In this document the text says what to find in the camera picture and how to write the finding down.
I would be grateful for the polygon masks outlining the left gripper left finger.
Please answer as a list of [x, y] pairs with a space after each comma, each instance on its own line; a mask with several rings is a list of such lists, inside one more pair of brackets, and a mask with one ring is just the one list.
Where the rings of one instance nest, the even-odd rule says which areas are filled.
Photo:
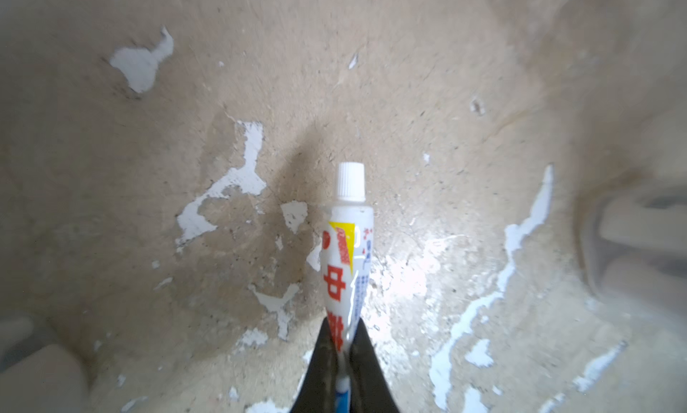
[[291, 413], [334, 413], [337, 351], [324, 318], [302, 387]]

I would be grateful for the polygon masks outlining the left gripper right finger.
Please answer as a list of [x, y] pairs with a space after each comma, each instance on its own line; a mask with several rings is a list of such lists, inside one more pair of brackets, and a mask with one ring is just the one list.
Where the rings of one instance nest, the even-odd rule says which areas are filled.
[[348, 372], [352, 384], [352, 412], [400, 412], [362, 319], [349, 351]]

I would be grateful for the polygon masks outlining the toothpaste tube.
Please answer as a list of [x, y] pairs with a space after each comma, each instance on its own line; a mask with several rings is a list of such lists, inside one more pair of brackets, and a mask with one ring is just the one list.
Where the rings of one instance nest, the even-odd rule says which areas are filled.
[[325, 305], [337, 353], [334, 411], [348, 412], [352, 379], [346, 370], [370, 280], [374, 210], [366, 202], [365, 166], [338, 166], [334, 201], [322, 234], [320, 264]]

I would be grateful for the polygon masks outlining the clear cup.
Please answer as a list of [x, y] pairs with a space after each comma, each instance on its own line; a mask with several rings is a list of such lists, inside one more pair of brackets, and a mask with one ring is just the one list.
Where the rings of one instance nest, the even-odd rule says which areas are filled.
[[1, 411], [84, 412], [88, 377], [45, 320], [1, 316]]
[[586, 281], [601, 301], [685, 333], [685, 179], [599, 194], [583, 213], [579, 243]]

